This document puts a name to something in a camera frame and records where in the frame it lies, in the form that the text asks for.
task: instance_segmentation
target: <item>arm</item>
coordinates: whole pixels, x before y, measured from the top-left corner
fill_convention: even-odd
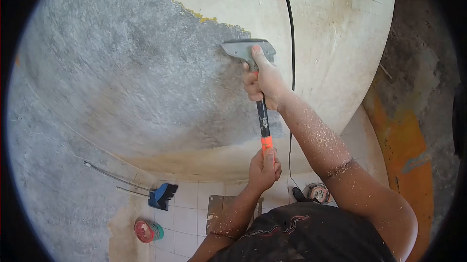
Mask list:
[[[190,259],[191,262],[207,261],[245,233],[261,194],[281,176],[281,163],[276,153],[275,148],[270,148],[263,158],[260,149],[251,159],[248,185],[211,227],[210,233]]]
[[[417,219],[407,201],[381,186],[356,161],[335,134],[300,97],[283,83],[280,72],[254,46],[259,74],[244,73],[250,100],[265,96],[295,136],[312,169],[323,180],[339,208],[367,218],[398,260],[405,261],[417,238]]]

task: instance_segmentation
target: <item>metal rod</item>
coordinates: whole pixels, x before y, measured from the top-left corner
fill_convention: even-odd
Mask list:
[[[135,184],[126,182],[125,180],[122,180],[122,179],[120,179],[120,178],[118,178],[118,177],[115,177],[115,176],[113,176],[113,175],[111,175],[111,174],[109,174],[109,173],[107,173],[107,172],[105,172],[105,171],[99,169],[98,167],[94,166],[94,165],[91,164],[90,162],[84,161],[84,164],[85,164],[86,166],[90,167],[90,168],[93,168],[94,170],[96,170],[96,171],[98,171],[98,172],[101,172],[102,174],[104,174],[104,175],[106,175],[106,176],[108,176],[108,177],[110,177],[110,178],[113,178],[113,179],[117,180],[117,181],[120,181],[120,182],[122,182],[122,183],[125,183],[125,184],[128,184],[128,185],[130,185],[130,186],[136,187],[136,188],[138,188],[138,189],[146,190],[146,191],[148,191],[148,192],[153,192],[153,190],[146,189],[146,188],[141,187],[141,186],[137,186],[137,185],[135,185]]]
[[[123,191],[123,192],[126,192],[128,194],[131,194],[131,195],[136,195],[136,196],[140,196],[140,197],[146,197],[147,199],[149,199],[150,197],[148,195],[144,195],[144,194],[141,194],[141,193],[137,193],[137,192],[134,192],[134,191],[130,191],[130,190],[127,190],[125,188],[121,188],[121,187],[115,187],[115,189],[117,189],[117,191]]]

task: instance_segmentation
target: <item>black shirt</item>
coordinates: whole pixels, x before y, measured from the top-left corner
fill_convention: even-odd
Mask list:
[[[296,202],[262,214],[240,239],[209,261],[396,262],[368,220],[315,202]]]

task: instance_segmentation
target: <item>curved wall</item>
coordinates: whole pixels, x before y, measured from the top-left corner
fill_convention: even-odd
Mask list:
[[[296,91],[340,133],[378,67],[394,0],[291,0]],[[260,148],[239,62],[219,44],[268,39],[291,81],[285,0],[41,0],[19,69],[57,117],[152,174],[236,180]],[[279,158],[288,129],[270,113]],[[298,172],[308,164],[295,144]]]

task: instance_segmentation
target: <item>black handle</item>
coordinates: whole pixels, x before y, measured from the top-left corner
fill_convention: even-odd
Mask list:
[[[269,120],[268,111],[266,110],[266,102],[264,97],[261,101],[256,102],[258,108],[258,118],[260,120],[261,137],[269,137],[271,132],[269,131]]]

